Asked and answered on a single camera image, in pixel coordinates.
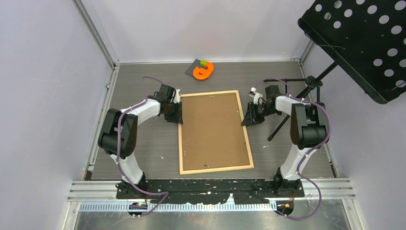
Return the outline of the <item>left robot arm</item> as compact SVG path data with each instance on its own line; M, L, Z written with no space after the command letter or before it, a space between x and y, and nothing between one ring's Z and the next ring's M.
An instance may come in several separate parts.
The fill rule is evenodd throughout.
M159 91L140 103L121 110L109 109L101 128L98 146L115 161L122 184L135 198L151 194L134 153L138 126L160 115L169 123L183 123L179 89L162 84Z

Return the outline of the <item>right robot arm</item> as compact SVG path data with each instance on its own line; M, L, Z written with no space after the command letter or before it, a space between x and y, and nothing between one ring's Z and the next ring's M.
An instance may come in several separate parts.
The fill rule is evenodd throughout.
M302 171L308 159L329 140L329 118L322 103L311 103L290 94L282 95L277 85L266 88L266 97L257 92L255 87L250 89L249 94L253 101L248 103L242 126L260 124L266 116L273 114L285 113L290 116L293 145L271 182L274 194L287 196L299 189L300 180L304 177Z

